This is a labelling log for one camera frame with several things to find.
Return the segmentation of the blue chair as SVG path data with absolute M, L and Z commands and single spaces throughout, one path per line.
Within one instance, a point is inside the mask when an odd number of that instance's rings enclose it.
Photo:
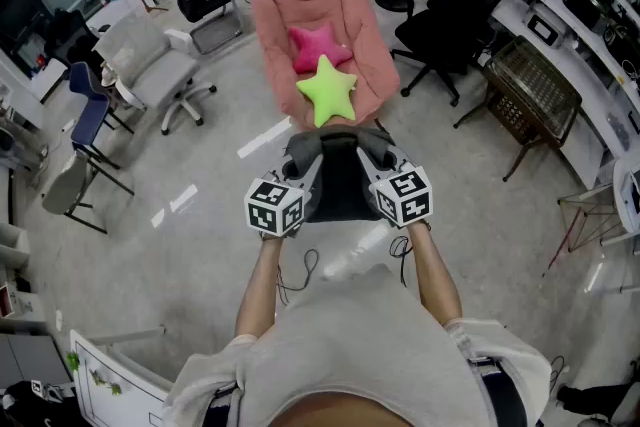
M 72 93 L 82 95 L 86 99 L 85 106 L 71 132 L 73 149 L 80 151 L 91 160 L 108 164 L 119 170 L 120 166 L 95 146 L 95 139 L 103 125 L 114 129 L 107 121 L 108 116 L 129 133 L 133 134 L 134 131 L 115 114 L 108 91 L 101 85 L 101 81 L 86 62 L 80 61 L 71 65 L 69 88 Z

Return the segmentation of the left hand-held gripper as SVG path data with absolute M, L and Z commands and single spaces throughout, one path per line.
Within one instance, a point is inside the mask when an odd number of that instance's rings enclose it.
M 312 210 L 314 183 L 321 175 L 323 155 L 301 171 L 292 156 L 284 155 L 274 169 L 256 178 L 244 196 L 249 228 L 262 237 L 291 237 Z

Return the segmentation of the person's grey shirt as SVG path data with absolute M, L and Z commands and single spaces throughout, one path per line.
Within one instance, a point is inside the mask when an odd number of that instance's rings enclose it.
M 497 427 L 486 387 L 505 375 L 534 427 L 551 367 L 494 320 L 439 324 L 385 265 L 302 291 L 261 337 L 193 355 L 165 400 L 164 427 L 267 427 L 303 398 L 342 393 L 384 406 L 413 427 Z

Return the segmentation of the black bag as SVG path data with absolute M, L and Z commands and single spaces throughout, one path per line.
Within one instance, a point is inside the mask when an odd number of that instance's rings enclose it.
M 562 386 L 556 397 L 571 413 L 600 415 L 620 426 L 640 423 L 640 381 L 585 389 Z

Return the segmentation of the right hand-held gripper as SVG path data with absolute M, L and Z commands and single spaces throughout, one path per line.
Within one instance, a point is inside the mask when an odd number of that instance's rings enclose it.
M 416 166 L 399 147 L 390 145 L 384 154 L 391 163 L 374 162 L 363 149 L 356 154 L 369 181 L 373 206 L 396 227 L 425 221 L 433 214 L 433 190 L 422 166 Z

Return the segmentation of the white drawing board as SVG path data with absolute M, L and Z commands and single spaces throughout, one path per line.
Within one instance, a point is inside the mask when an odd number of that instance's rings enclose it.
M 92 427 L 162 427 L 164 401 L 173 383 L 133 361 L 118 346 L 165 332 L 162 326 L 93 337 L 70 331 L 68 365 L 80 414 Z

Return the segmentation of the black cantilever chair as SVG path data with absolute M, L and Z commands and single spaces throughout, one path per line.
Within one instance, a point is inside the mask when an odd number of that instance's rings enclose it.
M 236 0 L 177 0 L 177 6 L 192 24 L 216 13 L 216 16 L 189 32 L 193 45 L 201 55 L 221 48 L 244 32 Z

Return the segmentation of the grey and black backpack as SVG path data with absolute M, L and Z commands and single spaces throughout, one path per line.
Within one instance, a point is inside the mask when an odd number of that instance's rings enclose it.
M 307 188 L 305 206 L 309 223 L 330 221 L 378 221 L 379 212 L 365 170 L 369 162 L 375 174 L 392 171 L 397 162 L 395 145 L 384 129 L 330 125 L 292 136 L 283 155 L 282 175 L 287 184 Z

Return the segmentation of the green star pillow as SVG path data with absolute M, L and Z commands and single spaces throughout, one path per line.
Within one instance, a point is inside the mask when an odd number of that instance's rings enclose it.
M 350 93 L 355 88 L 357 76 L 337 70 L 329 58 L 319 57 L 316 74 L 296 83 L 297 89 L 313 104 L 314 126 L 321 128 L 332 117 L 356 120 Z

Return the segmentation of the grey folding chair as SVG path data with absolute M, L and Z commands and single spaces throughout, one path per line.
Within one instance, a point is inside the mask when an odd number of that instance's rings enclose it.
M 105 171 L 89 157 L 75 151 L 61 171 L 51 181 L 42 196 L 42 207 L 50 214 L 64 216 L 82 226 L 107 235 L 105 228 L 97 226 L 75 215 L 78 208 L 93 209 L 84 197 L 97 176 L 103 176 L 110 182 L 134 196 L 134 191 Z

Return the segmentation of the person's right forearm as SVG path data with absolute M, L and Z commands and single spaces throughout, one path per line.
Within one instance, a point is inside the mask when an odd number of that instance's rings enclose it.
M 442 259 L 428 226 L 415 222 L 407 226 L 412 244 L 421 304 L 445 326 L 463 316 L 458 289 Z

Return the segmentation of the light grey office chair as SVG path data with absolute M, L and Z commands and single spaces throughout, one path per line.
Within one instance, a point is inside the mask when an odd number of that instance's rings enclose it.
M 94 50 L 115 73 L 121 96 L 143 110 L 162 111 L 161 133 L 168 135 L 174 114 L 183 109 L 196 125 L 204 118 L 191 99 L 215 93 L 212 83 L 194 82 L 198 61 L 178 49 L 153 19 L 131 12 L 98 39 Z

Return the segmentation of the brown perforated metal chair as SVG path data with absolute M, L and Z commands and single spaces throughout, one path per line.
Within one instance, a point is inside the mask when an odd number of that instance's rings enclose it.
M 504 182 L 526 154 L 538 147 L 560 150 L 573 128 L 582 98 L 562 73 L 526 38 L 507 43 L 483 66 L 487 81 L 483 100 L 454 124 L 491 112 L 520 144 Z

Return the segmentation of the person's left forearm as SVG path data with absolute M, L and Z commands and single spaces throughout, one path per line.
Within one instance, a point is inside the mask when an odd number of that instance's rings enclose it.
M 235 336 L 264 335 L 276 318 L 277 275 L 282 238 L 264 240 L 235 323 Z

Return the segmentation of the white rounded device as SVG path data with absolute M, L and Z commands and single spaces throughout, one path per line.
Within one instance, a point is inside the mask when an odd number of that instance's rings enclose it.
M 615 207 L 623 229 L 629 234 L 640 233 L 640 189 L 633 175 L 635 164 L 618 159 L 613 168 Z

